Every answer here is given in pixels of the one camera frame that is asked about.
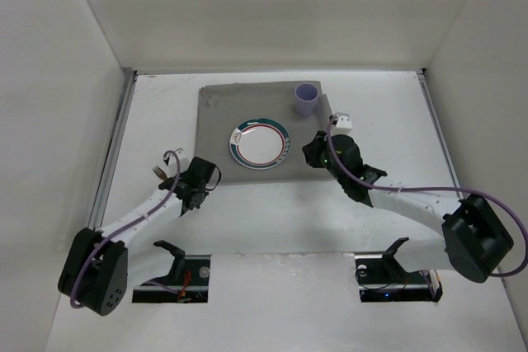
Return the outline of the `lilac plastic cup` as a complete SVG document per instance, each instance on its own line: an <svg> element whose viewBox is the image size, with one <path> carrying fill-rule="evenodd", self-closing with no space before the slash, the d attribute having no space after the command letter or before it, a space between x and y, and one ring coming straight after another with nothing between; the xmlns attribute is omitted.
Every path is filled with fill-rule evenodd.
<svg viewBox="0 0 528 352"><path fill-rule="evenodd" d="M308 117L313 112L318 101L318 89L316 86L303 83L298 85L295 90L295 111L301 117Z"/></svg>

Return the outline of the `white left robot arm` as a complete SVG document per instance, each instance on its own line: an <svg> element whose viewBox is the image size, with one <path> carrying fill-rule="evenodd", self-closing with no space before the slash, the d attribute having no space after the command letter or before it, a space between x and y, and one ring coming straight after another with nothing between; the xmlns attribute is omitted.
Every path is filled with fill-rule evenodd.
<svg viewBox="0 0 528 352"><path fill-rule="evenodd" d="M128 287L157 286L187 302L186 291L198 272L186 265L180 247L153 235L173 219L199 209L222 178L219 167L200 157L187 159L182 150L167 151L176 163L174 176L160 168L162 182L129 214L103 228L81 229L73 238L58 290L72 308L87 308L104 317L120 304Z"/></svg>

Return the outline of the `brown wooden fork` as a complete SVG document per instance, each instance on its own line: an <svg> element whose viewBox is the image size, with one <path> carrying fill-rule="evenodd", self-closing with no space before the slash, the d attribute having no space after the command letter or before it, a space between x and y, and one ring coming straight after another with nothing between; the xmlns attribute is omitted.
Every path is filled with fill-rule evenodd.
<svg viewBox="0 0 528 352"><path fill-rule="evenodd" d="M167 174L165 173L165 171L163 169L161 169L160 167L158 166L155 166L153 168L153 172L154 174L156 175L156 177L158 179L160 179L161 181L166 181L167 180Z"/></svg>

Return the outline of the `grey cloth placemat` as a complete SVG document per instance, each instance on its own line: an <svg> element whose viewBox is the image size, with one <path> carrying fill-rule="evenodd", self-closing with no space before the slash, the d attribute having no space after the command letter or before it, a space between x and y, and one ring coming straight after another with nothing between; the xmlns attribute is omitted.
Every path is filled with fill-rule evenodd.
<svg viewBox="0 0 528 352"><path fill-rule="evenodd" d="M195 155L215 163L224 184L325 181L302 152L332 114L321 83L313 112L295 109L300 81L234 83L202 87L198 96Z"/></svg>

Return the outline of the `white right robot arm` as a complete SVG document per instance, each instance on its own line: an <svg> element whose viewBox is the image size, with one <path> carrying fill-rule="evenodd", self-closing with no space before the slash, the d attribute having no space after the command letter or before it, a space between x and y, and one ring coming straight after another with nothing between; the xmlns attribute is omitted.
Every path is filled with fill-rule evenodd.
<svg viewBox="0 0 528 352"><path fill-rule="evenodd" d="M405 187L385 171L363 162L353 138L316 133L302 148L306 163L323 168L357 203L383 209L430 228L436 237L411 241L400 237L384 252L399 273L454 270L482 283L513 247L513 240L488 199L469 193L464 199L436 190Z"/></svg>

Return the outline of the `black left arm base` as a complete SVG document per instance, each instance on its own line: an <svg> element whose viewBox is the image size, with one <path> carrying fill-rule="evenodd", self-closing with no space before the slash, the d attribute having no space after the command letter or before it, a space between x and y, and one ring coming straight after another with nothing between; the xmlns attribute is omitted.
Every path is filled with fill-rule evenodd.
<svg viewBox="0 0 528 352"><path fill-rule="evenodd" d="M156 241L133 259L129 274L132 302L207 303L210 270L211 256L188 255L170 242Z"/></svg>

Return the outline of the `white plate green rim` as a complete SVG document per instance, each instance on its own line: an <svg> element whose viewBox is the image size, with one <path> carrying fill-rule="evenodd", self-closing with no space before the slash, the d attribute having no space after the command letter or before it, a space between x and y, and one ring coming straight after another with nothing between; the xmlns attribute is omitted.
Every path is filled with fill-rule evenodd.
<svg viewBox="0 0 528 352"><path fill-rule="evenodd" d="M291 139L278 121L261 117L239 124L229 138L229 151L241 166L264 171L280 165L290 152Z"/></svg>

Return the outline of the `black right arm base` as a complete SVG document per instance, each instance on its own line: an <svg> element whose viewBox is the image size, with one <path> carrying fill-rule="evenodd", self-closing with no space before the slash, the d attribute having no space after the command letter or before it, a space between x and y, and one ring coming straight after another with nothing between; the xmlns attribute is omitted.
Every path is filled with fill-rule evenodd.
<svg viewBox="0 0 528 352"><path fill-rule="evenodd" d="M355 279L362 303L440 302L443 288L436 271L406 272L396 261L399 238L385 251L355 255Z"/></svg>

